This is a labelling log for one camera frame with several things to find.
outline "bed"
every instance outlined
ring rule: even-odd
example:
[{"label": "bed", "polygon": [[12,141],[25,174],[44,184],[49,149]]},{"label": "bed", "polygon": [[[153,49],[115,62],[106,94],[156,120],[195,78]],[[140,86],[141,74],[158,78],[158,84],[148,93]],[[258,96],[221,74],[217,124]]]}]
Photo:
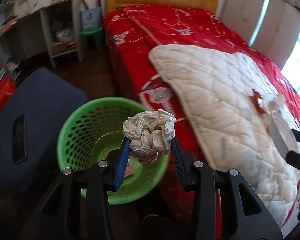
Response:
[{"label": "bed", "polygon": [[[197,45],[249,56],[262,75],[267,77],[269,86],[285,95],[287,107],[296,120],[295,125],[300,127],[300,97],[294,94],[271,60],[251,49],[213,14],[217,5],[218,0],[107,0],[108,14],[104,19],[106,44],[121,95],[138,100],[149,109],[163,108],[173,113],[177,119],[176,136],[182,148],[192,151],[197,159],[205,162],[198,136],[187,120],[189,116],[185,115],[180,98],[162,81],[148,59],[151,49],[158,45]],[[300,174],[292,199],[296,197],[299,178]],[[178,187],[173,164],[169,166],[159,189],[176,218],[187,222],[191,217],[193,195],[182,192]],[[289,216],[292,205],[290,201],[277,219],[280,226]],[[220,223],[217,223],[217,236],[220,230]]]}]

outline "green stool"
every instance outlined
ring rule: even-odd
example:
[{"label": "green stool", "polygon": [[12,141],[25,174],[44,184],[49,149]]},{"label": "green stool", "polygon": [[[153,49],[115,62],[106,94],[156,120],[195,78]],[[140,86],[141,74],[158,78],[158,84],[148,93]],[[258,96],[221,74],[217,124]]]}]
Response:
[{"label": "green stool", "polygon": [[104,44],[104,34],[103,34],[103,29],[100,27],[99,29],[96,30],[90,30],[90,31],[83,31],[81,32],[82,35],[82,42],[84,49],[87,50],[87,37],[88,36],[93,36],[95,45],[97,49],[102,49],[103,44]]}]

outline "quilted blanket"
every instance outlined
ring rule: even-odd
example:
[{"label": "quilted blanket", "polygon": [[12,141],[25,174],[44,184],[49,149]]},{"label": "quilted blanket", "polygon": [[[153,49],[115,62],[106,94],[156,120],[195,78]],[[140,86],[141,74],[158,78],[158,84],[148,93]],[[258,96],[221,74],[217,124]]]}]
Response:
[{"label": "quilted blanket", "polygon": [[[297,196],[300,171],[281,158],[265,116],[249,98],[252,89],[277,93],[268,78],[245,54],[195,45],[157,46],[149,59],[178,95],[208,164],[238,169],[282,226]],[[286,105],[282,117],[299,130]]]}]

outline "crumpled paper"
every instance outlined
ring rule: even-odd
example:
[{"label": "crumpled paper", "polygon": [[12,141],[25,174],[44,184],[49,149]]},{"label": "crumpled paper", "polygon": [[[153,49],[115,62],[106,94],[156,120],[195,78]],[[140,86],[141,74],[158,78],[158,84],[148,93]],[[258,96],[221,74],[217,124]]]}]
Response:
[{"label": "crumpled paper", "polygon": [[145,111],[123,122],[123,134],[131,141],[130,155],[142,164],[157,160],[158,153],[167,154],[174,137],[176,118],[164,111]]}]

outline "red bedspread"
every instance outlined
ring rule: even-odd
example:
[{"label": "red bedspread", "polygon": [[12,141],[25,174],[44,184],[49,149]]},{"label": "red bedspread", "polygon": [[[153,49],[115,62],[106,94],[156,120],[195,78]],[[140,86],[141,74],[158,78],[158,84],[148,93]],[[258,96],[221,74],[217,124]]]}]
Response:
[{"label": "red bedspread", "polygon": [[[197,159],[204,161],[178,98],[160,80],[148,60],[149,51],[157,45],[190,44],[227,53],[241,52],[250,56],[277,91],[285,95],[292,115],[300,123],[300,97],[294,94],[275,63],[251,49],[238,34],[228,29],[209,11],[166,5],[131,6],[123,11],[107,14],[104,26],[108,37],[107,44],[116,45],[133,83],[127,85],[133,86],[134,93],[139,95],[139,100],[144,105],[154,110],[163,108],[175,115],[175,131],[180,145],[183,149],[192,151]],[[178,183],[172,164],[165,178],[161,182],[161,189],[168,189],[166,196],[170,198],[170,208],[177,218],[190,218],[193,196],[176,190]],[[220,230],[217,219],[217,236]]]}]

